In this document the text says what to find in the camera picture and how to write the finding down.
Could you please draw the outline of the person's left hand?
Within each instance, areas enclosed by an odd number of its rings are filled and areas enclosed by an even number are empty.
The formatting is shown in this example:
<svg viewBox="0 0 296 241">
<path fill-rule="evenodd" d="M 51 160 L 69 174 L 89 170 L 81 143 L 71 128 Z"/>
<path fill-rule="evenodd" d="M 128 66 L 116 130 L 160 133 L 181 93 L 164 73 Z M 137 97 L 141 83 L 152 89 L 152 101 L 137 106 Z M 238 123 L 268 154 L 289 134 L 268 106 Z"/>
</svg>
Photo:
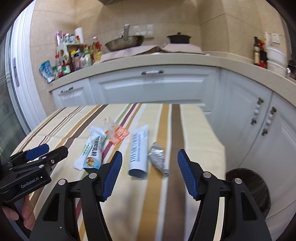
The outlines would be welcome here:
<svg viewBox="0 0 296 241">
<path fill-rule="evenodd" d="M 12 209 L 2 206 L 1 207 L 4 214 L 6 215 L 8 220 L 11 221 L 16 221 L 19 219 L 19 215 L 13 211 Z M 32 230 L 35 224 L 35 215 L 34 215 L 34 209 L 33 206 L 31 204 L 29 195 L 25 196 L 23 198 L 23 205 L 22 205 L 22 209 L 21 209 L 21 215 L 23 218 L 23 224 L 24 226 L 29 229 Z"/>
</svg>

